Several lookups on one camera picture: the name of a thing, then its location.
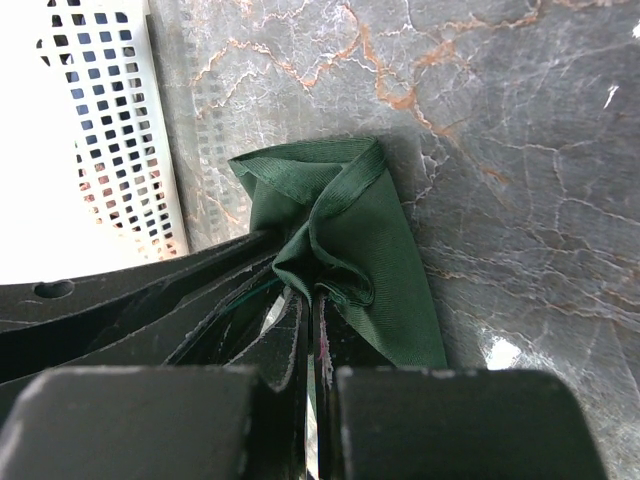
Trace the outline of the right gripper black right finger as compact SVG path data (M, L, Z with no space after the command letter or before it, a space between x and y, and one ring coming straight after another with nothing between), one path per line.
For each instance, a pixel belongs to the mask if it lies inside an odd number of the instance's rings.
M312 307L323 479L601 479L583 411L539 370L395 367L326 297Z

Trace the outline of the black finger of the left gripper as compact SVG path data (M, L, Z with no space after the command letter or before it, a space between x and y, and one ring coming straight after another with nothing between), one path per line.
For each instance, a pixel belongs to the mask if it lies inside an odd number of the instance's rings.
M4 385L25 385L65 367L157 367L224 364L260 332L260 315L279 285L270 262L249 262L228 278L187 296L177 308L124 338L75 360Z
M1 380L62 365L174 311L280 245L259 231L177 259L50 283L1 288Z

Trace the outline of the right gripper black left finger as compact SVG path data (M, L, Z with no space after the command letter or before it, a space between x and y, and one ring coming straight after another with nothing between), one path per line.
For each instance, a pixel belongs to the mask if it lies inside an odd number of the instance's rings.
M306 323L289 295L223 366L75 366L37 375L1 431L5 479L297 479Z

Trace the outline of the dark green cloth napkin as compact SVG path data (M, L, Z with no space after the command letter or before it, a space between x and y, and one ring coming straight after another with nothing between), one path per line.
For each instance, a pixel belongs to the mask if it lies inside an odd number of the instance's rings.
M406 370L447 365L434 301L380 142L326 138L234 158L250 227L285 241L272 269L310 310L324 479L426 479Z

